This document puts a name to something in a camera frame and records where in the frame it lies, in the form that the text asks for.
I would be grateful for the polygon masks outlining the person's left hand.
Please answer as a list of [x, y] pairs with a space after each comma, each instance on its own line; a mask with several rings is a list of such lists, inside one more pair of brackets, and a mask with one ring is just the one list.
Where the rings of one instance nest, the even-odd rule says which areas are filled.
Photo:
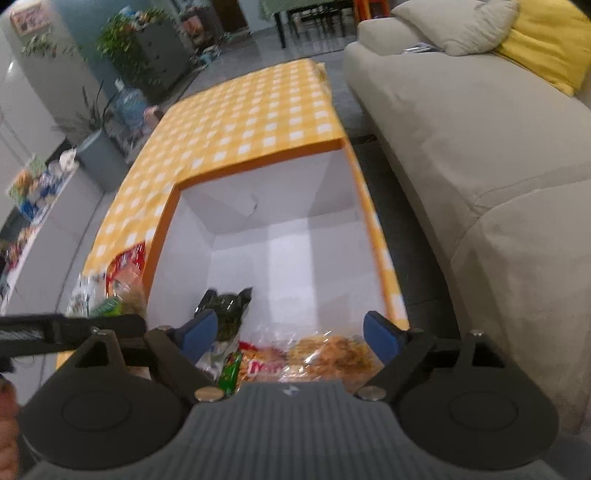
[[19, 472], [19, 406], [13, 385], [6, 380], [1, 380], [0, 408], [0, 475], [2, 480], [13, 480]]

